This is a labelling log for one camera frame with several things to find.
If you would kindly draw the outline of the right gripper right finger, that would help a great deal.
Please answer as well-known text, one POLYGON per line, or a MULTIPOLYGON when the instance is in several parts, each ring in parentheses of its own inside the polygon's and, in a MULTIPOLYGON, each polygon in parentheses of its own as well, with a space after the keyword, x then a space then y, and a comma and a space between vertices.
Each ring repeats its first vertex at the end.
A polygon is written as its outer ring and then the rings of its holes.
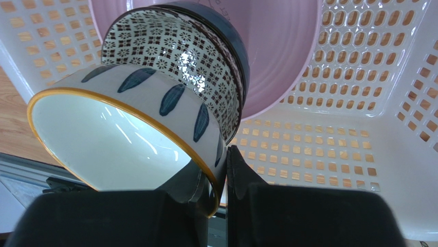
POLYGON ((360 190, 270 185, 227 150, 228 246, 405 246, 387 203, 360 190))

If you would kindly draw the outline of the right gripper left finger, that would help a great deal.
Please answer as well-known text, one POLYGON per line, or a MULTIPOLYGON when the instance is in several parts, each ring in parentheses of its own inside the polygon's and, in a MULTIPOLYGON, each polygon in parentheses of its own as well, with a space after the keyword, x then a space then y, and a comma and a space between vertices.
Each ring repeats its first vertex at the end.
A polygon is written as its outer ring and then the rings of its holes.
POLYGON ((207 204, 208 180, 190 162, 155 190, 39 196, 6 246, 206 246, 207 204))

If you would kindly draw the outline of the white bowl yellow rim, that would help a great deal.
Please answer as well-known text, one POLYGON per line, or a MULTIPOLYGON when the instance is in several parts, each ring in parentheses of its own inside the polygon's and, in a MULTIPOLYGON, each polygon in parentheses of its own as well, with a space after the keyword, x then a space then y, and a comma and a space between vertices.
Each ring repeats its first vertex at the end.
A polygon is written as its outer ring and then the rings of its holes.
POLYGON ((226 143, 189 88, 140 65, 94 65, 36 93, 30 127, 47 152, 97 191, 153 190, 193 162, 207 177, 207 215, 219 208, 226 143))

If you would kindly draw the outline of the pink plastic plate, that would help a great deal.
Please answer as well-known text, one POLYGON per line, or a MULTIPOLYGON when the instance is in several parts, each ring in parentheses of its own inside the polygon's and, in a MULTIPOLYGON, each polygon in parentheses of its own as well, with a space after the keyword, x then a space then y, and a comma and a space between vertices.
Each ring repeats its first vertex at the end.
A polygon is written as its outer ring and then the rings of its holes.
MULTIPOLYGON (((101 39, 111 25, 124 13, 132 10, 158 10, 183 13, 187 17, 207 16, 222 22, 225 31, 234 31, 243 39, 249 52, 249 96, 243 108, 245 120, 271 109, 296 84, 315 48, 321 1, 225 1, 224 10, 215 1, 90 1, 93 21, 101 39)), ((127 117, 134 123, 148 125, 176 124, 188 126, 196 120, 201 101, 184 91, 178 104, 167 115, 158 109, 165 92, 176 81, 158 72, 140 87, 139 93, 118 96, 98 90, 97 97, 88 94, 95 110, 108 107, 121 120, 127 117)))

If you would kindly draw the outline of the brown patterned bowl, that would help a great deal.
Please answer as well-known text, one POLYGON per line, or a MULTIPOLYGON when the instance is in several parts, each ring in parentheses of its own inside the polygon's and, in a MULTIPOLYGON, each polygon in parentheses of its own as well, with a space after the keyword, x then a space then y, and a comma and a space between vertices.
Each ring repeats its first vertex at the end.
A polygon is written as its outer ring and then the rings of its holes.
POLYGON ((101 62, 169 75, 205 103, 225 142, 237 133, 244 106, 241 73, 226 45, 200 21, 155 6, 125 12, 103 38, 101 62))

